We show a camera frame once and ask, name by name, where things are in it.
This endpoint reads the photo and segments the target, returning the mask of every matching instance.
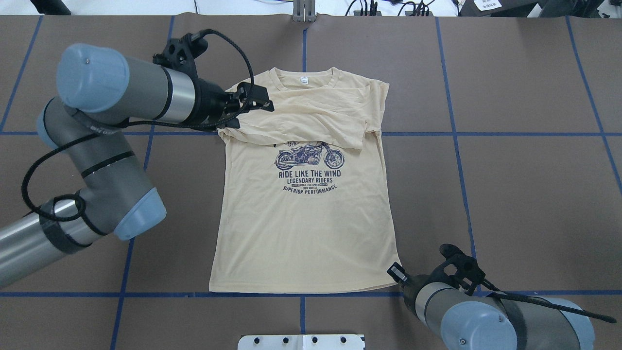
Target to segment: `black cable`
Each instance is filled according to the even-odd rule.
[[[421,1],[418,5],[417,5],[417,9],[415,11],[412,12],[411,16],[419,16],[419,13],[421,11],[423,11],[424,9],[424,2]]]
[[[452,0],[453,4],[456,5],[456,11],[458,11],[458,17],[460,17],[460,2],[458,0]]]
[[[44,161],[50,159],[52,156],[61,153],[62,151],[65,151],[67,148],[69,147],[73,147],[76,144],[88,141],[88,140],[92,140],[96,137],[99,137],[99,134],[90,134],[90,135],[86,135],[84,137],[78,138],[77,140],[73,140],[67,144],[64,144],[63,146],[54,149],[50,152],[48,152],[46,155],[44,155],[43,157],[37,159],[35,161],[35,163],[33,163],[30,168],[28,169],[28,171],[26,172],[26,175],[24,175],[24,180],[22,181],[22,199],[24,200],[24,203],[26,204],[26,206],[34,213],[37,213],[39,216],[45,217],[46,219],[52,220],[52,221],[60,221],[60,222],[67,222],[67,221],[73,221],[83,215],[85,215],[85,210],[86,210],[86,202],[84,201],[84,199],[76,194],[65,194],[60,196],[60,198],[62,199],[73,199],[76,203],[76,208],[78,209],[78,213],[72,216],[68,216],[68,217],[60,217],[60,216],[56,216],[53,213],[49,214],[47,212],[44,212],[41,210],[40,207],[35,206],[35,204],[32,202],[32,200],[30,199],[30,196],[28,195],[28,183],[30,183],[30,179],[32,178],[32,175],[35,173],[35,170],[37,170],[37,168],[43,164]]]
[[[356,2],[356,0],[352,0],[352,2],[350,3],[350,6],[348,6],[348,9],[346,10],[346,14],[344,16],[347,16],[348,13],[350,13],[350,9],[352,8],[352,5],[354,5],[355,2]]]
[[[408,5],[408,4],[412,5],[412,13],[415,13],[415,6],[416,6],[417,4],[415,4],[415,2],[414,2],[414,1],[407,1],[407,2],[405,2],[405,3],[402,5],[402,7],[399,9],[399,12],[397,13],[397,15],[398,15],[398,16],[402,14],[402,10],[403,10],[403,9],[404,9],[404,7],[406,7],[406,5]]]
[[[242,49],[240,49],[240,47],[236,43],[234,43],[233,40],[229,39],[229,37],[227,37],[226,35],[222,34],[219,31],[216,31],[214,29],[204,29],[204,30],[200,31],[199,32],[199,38],[203,38],[206,35],[210,35],[210,34],[214,34],[214,35],[217,35],[217,36],[223,38],[225,41],[227,41],[229,44],[231,44],[231,46],[233,46],[233,48],[236,49],[239,52],[239,54],[242,56],[242,58],[244,59],[244,62],[246,63],[246,68],[248,69],[248,74],[251,76],[251,86],[248,88],[246,96],[252,96],[253,95],[253,88],[255,87],[255,78],[254,78],[254,74],[253,74],[253,68],[251,67],[251,63],[249,62],[248,57],[246,56],[244,51],[242,51]],[[240,115],[242,113],[242,111],[244,111],[250,104],[251,104],[251,100],[250,100],[250,98],[247,98],[244,101],[244,103],[242,104],[242,107],[238,111],[234,112],[233,115],[225,118],[224,120],[218,120],[218,121],[216,121],[214,123],[182,125],[182,124],[165,123],[165,122],[162,122],[162,121],[154,121],[154,120],[147,121],[147,120],[143,120],[143,121],[132,121],[132,122],[125,121],[125,122],[120,123],[120,124],[115,125],[115,126],[120,127],[120,128],[127,128],[128,126],[135,126],[135,125],[157,125],[157,126],[169,126],[171,128],[181,128],[181,129],[190,129],[190,128],[208,129],[208,128],[214,128],[216,126],[224,125],[228,121],[237,118],[238,115]]]
[[[569,313],[575,313],[577,315],[582,315],[582,316],[587,316],[587,317],[599,319],[601,321],[605,321],[605,322],[609,322],[609,323],[617,323],[618,322],[615,318],[610,317],[610,316],[601,315],[601,314],[597,314],[597,313],[591,313],[589,311],[579,310],[579,309],[575,309],[575,308],[569,308],[568,306],[556,305],[556,304],[551,303],[550,301],[538,300],[538,299],[532,298],[532,297],[527,296],[527,295],[507,293],[507,292],[502,291],[499,288],[495,287],[494,284],[490,283],[490,281],[488,281],[485,278],[484,278],[484,280],[483,280],[481,285],[483,285],[484,287],[486,287],[486,288],[488,288],[488,289],[490,289],[491,291],[494,292],[494,293],[490,294],[490,296],[492,296],[493,298],[505,299],[505,300],[511,300],[511,301],[520,301],[521,303],[535,304],[535,305],[539,305],[539,306],[544,306],[546,308],[551,308],[551,309],[560,310],[560,311],[566,311],[566,312],[569,312]]]

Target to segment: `brown table surface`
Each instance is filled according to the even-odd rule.
[[[256,73],[332,66],[391,84],[383,123],[397,248],[429,273],[442,243],[498,287],[622,319],[622,21],[577,18],[1,16],[0,226],[27,212],[27,168],[48,151],[35,119],[74,42],[151,60],[169,35],[212,27]],[[246,78],[210,39],[201,77]],[[213,134],[127,130],[168,216],[132,242],[106,237],[0,291],[0,349],[235,349],[243,334],[358,333],[367,349],[444,349],[397,288],[341,295],[209,293],[225,169]],[[45,163],[43,202],[83,186]],[[622,328],[593,321],[595,349]]]

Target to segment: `grid line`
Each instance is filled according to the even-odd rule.
[[[170,40],[173,34],[174,24],[175,24],[175,16],[171,16],[167,41]],[[153,144],[155,131],[156,131],[156,126],[151,125],[151,129],[149,130],[149,134],[148,134],[149,140],[147,141],[147,150],[145,152],[145,161],[142,167],[144,171],[147,171],[147,167],[149,165],[149,158],[151,157],[151,146]],[[128,286],[128,276],[129,276],[129,269],[130,269],[131,262],[132,262],[133,251],[134,251],[134,238],[129,240],[128,254],[126,255],[126,259],[125,259],[125,268],[123,270],[123,279],[121,282],[121,291],[119,292],[119,302],[117,304],[117,313],[114,318],[113,335],[110,340],[110,350],[114,350],[116,348],[116,341],[117,341],[117,337],[119,334],[119,328],[121,326],[121,314],[123,313],[123,303],[125,301],[126,288]]]
[[[443,79],[445,80],[445,94],[447,96],[447,107],[449,109],[449,120],[452,124],[452,136],[453,136],[453,148],[456,152],[456,162],[458,164],[458,177],[460,178],[460,190],[462,191],[462,202],[465,207],[466,213],[466,224],[469,235],[469,240],[471,242],[471,256],[477,259],[477,254],[475,252],[475,238],[473,237],[473,226],[471,225],[471,211],[468,207],[468,198],[467,198],[467,187],[465,185],[464,172],[462,171],[462,159],[460,158],[460,146],[458,144],[458,132],[456,130],[456,121],[453,117],[453,105],[452,105],[452,96],[449,91],[449,78],[447,77],[447,65],[445,63],[445,54],[443,52],[443,38],[440,32],[440,22],[439,18],[434,18],[436,21],[436,34],[439,39],[439,51],[440,51],[440,64],[443,68]]]
[[[307,71],[307,29],[302,30],[302,71]]]
[[[598,115],[596,103],[594,102],[594,97],[592,96],[592,90],[590,90],[590,84],[587,82],[587,77],[585,76],[585,72],[583,71],[583,65],[581,64],[581,59],[579,58],[579,53],[577,50],[577,43],[575,42],[575,36],[572,32],[572,26],[570,25],[569,16],[566,16],[566,26],[568,27],[568,35],[570,36],[570,43],[572,44],[572,51],[575,54],[575,60],[577,60],[577,66],[579,68],[579,73],[581,73],[581,79],[583,80],[583,85],[585,86],[587,97],[590,100],[590,105],[592,106],[592,111],[594,112],[594,118],[596,118],[596,124],[598,125],[598,130],[600,130],[600,135],[603,138],[603,144],[605,144],[607,156],[609,157],[609,162],[611,163],[611,169],[613,170],[613,175],[615,176],[616,182],[618,184],[618,190],[620,191],[620,194],[622,194],[622,182],[620,181],[620,174],[618,173],[618,168],[616,167],[616,163],[613,160],[611,148],[609,147],[609,142],[607,142],[607,137],[605,136],[605,130],[603,129],[603,123],[601,122],[600,116]]]
[[[622,290],[514,290],[507,291],[522,295],[585,295],[585,296],[622,296]],[[476,293],[487,295],[489,291]],[[0,298],[118,298],[115,292],[82,291],[0,291]],[[278,293],[214,293],[214,292],[127,292],[124,298],[401,298],[400,291],[357,291],[353,293],[330,294],[278,294]],[[304,325],[301,318],[301,329]]]
[[[204,131],[124,131],[126,136],[218,136],[215,132]],[[535,133],[513,131],[456,131],[458,137],[620,137],[622,133]],[[37,136],[36,131],[2,131],[0,136]],[[453,136],[451,131],[386,131],[382,136]]]
[[[15,98],[15,94],[17,93],[19,82],[22,80],[22,74],[24,74],[24,70],[26,69],[26,63],[28,63],[28,58],[30,57],[30,53],[32,52],[32,47],[35,44],[35,40],[37,38],[37,34],[39,33],[39,28],[41,27],[42,21],[43,21],[43,16],[39,16],[39,20],[37,21],[37,26],[35,27],[35,31],[32,33],[32,38],[30,38],[30,44],[28,45],[28,49],[26,50],[24,61],[22,61],[22,66],[19,68],[19,73],[17,74],[17,78],[15,79],[15,84],[13,85],[11,96],[9,97],[9,101],[6,103],[6,109],[4,110],[2,121],[0,121],[0,132],[2,132],[2,130],[4,129],[6,120],[9,117],[9,111],[11,110],[13,99]]]
[[[305,308],[307,301],[304,296],[300,297],[300,333],[307,334],[307,319],[305,315]]]

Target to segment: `electrical cable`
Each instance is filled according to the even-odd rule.
[[[76,204],[76,208],[78,209],[78,213],[75,215],[71,215],[68,217],[60,217],[60,216],[56,216],[54,215],[54,213],[49,214],[47,212],[44,212],[41,210],[40,206],[35,206],[35,204],[32,202],[32,200],[30,199],[30,196],[28,195],[28,183],[30,183],[30,179],[32,178],[32,175],[35,173],[35,170],[37,170],[37,168],[43,164],[43,162],[45,162],[46,160],[50,159],[52,156],[55,156],[58,153],[61,153],[62,151],[65,151],[66,149],[68,149],[69,147],[73,147],[79,143],[82,142],[86,142],[88,140],[92,140],[96,137],[99,137],[100,134],[90,134],[90,135],[86,135],[84,137],[78,138],[76,140],[73,140],[67,144],[64,144],[63,146],[54,149],[48,153],[46,153],[44,156],[42,156],[41,158],[37,159],[35,161],[35,163],[33,163],[30,168],[28,169],[28,171],[26,172],[26,175],[24,175],[24,179],[22,180],[22,199],[24,200],[24,203],[26,204],[26,206],[34,213],[37,213],[39,216],[45,217],[48,220],[52,220],[52,221],[59,221],[59,222],[67,222],[67,221],[73,221],[76,220],[80,217],[85,216],[85,211],[86,211],[86,202],[84,201],[84,199],[80,196],[78,196],[77,194],[65,194],[60,196],[59,198],[61,199],[73,199],[75,201]]]
[[[415,2],[414,2],[414,1],[407,1],[407,2],[404,2],[404,3],[402,4],[402,7],[399,9],[399,12],[397,13],[397,15],[398,15],[398,16],[399,16],[399,15],[401,15],[401,14],[402,14],[402,10],[404,9],[404,7],[406,7],[406,5],[409,5],[409,4],[410,4],[410,5],[412,5],[412,13],[414,14],[414,13],[415,13],[415,6],[416,6],[417,4],[415,4]]]
[[[511,300],[511,301],[520,301],[521,303],[535,304],[535,305],[544,306],[544,307],[550,308],[550,309],[566,311],[566,312],[569,312],[569,313],[575,313],[575,314],[578,314],[578,315],[599,319],[601,321],[605,321],[605,322],[609,322],[609,323],[617,323],[618,322],[615,318],[610,317],[610,316],[600,315],[600,314],[597,314],[597,313],[591,313],[589,311],[579,310],[579,309],[575,309],[575,308],[569,308],[568,306],[556,305],[556,304],[551,303],[550,301],[538,300],[538,299],[532,298],[532,297],[527,296],[527,295],[507,293],[507,292],[502,291],[499,288],[495,287],[492,283],[490,283],[490,281],[488,281],[485,278],[484,278],[484,280],[482,282],[482,285],[494,292],[494,293],[490,294],[490,296],[493,297],[493,298],[505,299],[505,300]]]
[[[456,5],[457,16],[460,17],[460,2],[458,0],[452,0],[452,2]]]
[[[352,8],[352,5],[354,5],[354,3],[356,2],[356,0],[352,0],[352,2],[350,3],[350,5],[348,6],[348,9],[346,10],[346,14],[344,16],[347,16],[348,13],[350,13],[350,9]]]

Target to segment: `beige t-shirt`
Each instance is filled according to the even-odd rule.
[[[340,293],[393,285],[398,262],[380,124],[389,85],[331,68],[255,76],[274,112],[225,142],[210,291]]]

